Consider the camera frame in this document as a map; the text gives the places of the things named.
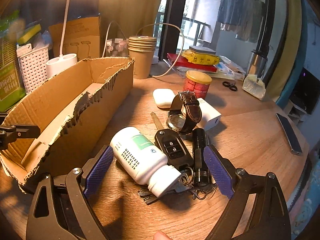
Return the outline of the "torn cardboard box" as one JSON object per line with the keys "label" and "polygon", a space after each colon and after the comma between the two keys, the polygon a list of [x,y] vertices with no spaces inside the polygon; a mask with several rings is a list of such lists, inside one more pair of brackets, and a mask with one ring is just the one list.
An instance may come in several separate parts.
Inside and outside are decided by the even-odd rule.
{"label": "torn cardboard box", "polygon": [[26,95],[4,125],[36,125],[36,139],[18,139],[1,152],[4,169],[24,190],[41,174],[58,176],[80,167],[133,86],[135,61],[105,57],[78,62]]}

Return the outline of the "black mini flashlight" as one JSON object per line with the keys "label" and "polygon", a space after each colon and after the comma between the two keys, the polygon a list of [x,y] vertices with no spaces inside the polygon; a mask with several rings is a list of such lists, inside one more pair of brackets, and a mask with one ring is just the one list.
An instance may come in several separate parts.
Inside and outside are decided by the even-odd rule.
{"label": "black mini flashlight", "polygon": [[204,161],[204,148],[207,146],[207,138],[204,129],[196,128],[192,132],[194,180],[193,185],[203,187],[210,183],[210,174]]}

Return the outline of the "white pill bottle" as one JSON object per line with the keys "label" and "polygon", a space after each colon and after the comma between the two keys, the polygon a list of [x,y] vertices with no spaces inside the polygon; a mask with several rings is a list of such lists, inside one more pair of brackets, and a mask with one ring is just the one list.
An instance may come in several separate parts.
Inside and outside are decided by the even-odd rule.
{"label": "white pill bottle", "polygon": [[120,165],[139,185],[156,197],[173,190],[181,172],[168,164],[168,157],[135,127],[125,127],[111,139],[110,146]]}

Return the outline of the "black car key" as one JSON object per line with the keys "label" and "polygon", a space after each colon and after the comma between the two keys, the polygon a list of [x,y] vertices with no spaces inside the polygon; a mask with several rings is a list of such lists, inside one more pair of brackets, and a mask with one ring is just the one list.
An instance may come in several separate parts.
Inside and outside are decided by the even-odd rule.
{"label": "black car key", "polygon": [[164,128],[156,113],[151,112],[150,115],[157,127],[155,145],[167,156],[168,164],[179,171],[185,170],[187,167],[192,168],[193,158],[178,133],[172,129]]}

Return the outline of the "white usb charger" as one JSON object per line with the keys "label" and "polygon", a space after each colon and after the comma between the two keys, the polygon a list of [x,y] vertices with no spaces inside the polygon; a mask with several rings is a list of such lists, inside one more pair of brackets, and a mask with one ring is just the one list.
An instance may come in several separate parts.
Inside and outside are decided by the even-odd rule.
{"label": "white usb charger", "polygon": [[199,102],[199,107],[202,112],[202,118],[201,121],[197,124],[197,127],[207,131],[215,127],[219,123],[221,113],[217,111],[203,98],[198,98],[197,100]]}

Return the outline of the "brown leather wristwatch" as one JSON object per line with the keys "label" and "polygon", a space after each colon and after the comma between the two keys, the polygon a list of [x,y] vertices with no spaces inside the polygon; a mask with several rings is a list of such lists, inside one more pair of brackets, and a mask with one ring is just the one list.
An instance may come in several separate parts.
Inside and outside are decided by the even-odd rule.
{"label": "brown leather wristwatch", "polygon": [[173,99],[167,118],[167,126],[181,135],[190,134],[201,121],[200,103],[194,92],[179,92]]}

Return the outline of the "red can yellow lid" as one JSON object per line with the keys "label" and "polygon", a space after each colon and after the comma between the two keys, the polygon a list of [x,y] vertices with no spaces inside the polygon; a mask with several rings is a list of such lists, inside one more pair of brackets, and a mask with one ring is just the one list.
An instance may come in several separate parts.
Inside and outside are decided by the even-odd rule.
{"label": "red can yellow lid", "polygon": [[205,99],[212,78],[203,72],[188,70],[185,74],[183,91],[194,92],[197,98]]}

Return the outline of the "white earbuds case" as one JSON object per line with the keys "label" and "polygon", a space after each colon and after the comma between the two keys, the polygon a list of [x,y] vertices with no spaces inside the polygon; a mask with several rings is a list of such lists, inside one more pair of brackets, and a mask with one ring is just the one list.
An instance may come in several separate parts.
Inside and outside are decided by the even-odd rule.
{"label": "white earbuds case", "polygon": [[152,96],[158,108],[168,109],[175,98],[175,93],[171,89],[158,88],[153,91]]}

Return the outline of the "white woven plastic basket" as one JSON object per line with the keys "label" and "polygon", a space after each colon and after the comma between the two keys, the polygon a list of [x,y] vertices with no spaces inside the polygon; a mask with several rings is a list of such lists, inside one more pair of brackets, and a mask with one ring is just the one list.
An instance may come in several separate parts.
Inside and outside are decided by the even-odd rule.
{"label": "white woven plastic basket", "polygon": [[31,44],[18,47],[16,50],[20,72],[26,94],[31,93],[47,79],[46,63],[49,60],[48,45],[42,48],[31,48]]}

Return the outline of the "yellow green sponge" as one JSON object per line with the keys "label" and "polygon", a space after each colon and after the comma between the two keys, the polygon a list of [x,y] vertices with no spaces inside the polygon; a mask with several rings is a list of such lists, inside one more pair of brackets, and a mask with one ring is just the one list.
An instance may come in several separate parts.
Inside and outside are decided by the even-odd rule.
{"label": "yellow green sponge", "polygon": [[22,46],[24,44],[27,44],[30,39],[32,39],[36,34],[38,34],[41,31],[41,25],[36,24],[32,27],[29,27],[28,29],[25,29],[22,36],[17,40],[17,44],[19,46]]}

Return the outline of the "brown lamp packaging box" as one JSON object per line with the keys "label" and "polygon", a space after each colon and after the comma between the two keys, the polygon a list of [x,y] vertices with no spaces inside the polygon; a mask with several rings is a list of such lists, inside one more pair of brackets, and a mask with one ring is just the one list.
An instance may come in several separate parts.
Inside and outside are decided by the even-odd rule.
{"label": "brown lamp packaging box", "polygon": [[63,53],[77,53],[78,61],[83,59],[95,59],[101,56],[100,53],[100,17],[80,18],[86,23],[80,23],[78,26],[84,25],[85,32],[79,30],[67,30],[65,35],[65,47]]}

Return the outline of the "crumpled tissue pack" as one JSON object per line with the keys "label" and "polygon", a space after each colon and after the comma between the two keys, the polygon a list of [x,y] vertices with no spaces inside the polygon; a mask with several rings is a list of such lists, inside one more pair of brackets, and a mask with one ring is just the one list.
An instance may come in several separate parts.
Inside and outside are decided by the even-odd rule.
{"label": "crumpled tissue pack", "polygon": [[251,96],[263,100],[266,94],[265,84],[257,75],[248,74],[244,79],[242,89]]}

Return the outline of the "white papers pile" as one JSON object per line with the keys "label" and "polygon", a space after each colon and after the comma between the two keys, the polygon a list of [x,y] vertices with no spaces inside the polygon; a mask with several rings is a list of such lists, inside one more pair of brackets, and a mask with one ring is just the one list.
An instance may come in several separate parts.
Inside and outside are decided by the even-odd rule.
{"label": "white papers pile", "polygon": [[246,73],[242,67],[225,56],[219,56],[219,59],[219,63],[216,64],[218,73],[223,73],[225,77],[234,80],[244,81]]}

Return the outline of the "steel thermos flask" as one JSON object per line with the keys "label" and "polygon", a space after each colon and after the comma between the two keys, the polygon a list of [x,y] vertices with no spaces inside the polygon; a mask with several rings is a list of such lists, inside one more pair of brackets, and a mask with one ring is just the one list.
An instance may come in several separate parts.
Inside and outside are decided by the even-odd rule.
{"label": "steel thermos flask", "polygon": [[246,76],[250,74],[256,75],[258,78],[261,78],[266,64],[267,57],[264,56],[260,51],[252,50],[246,70]]}

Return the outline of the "stack of paper cups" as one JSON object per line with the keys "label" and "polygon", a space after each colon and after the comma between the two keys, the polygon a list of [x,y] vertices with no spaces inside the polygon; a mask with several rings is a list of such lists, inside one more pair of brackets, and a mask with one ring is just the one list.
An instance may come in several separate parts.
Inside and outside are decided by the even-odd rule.
{"label": "stack of paper cups", "polygon": [[129,56],[135,59],[133,77],[146,79],[149,77],[157,39],[152,36],[130,36]]}

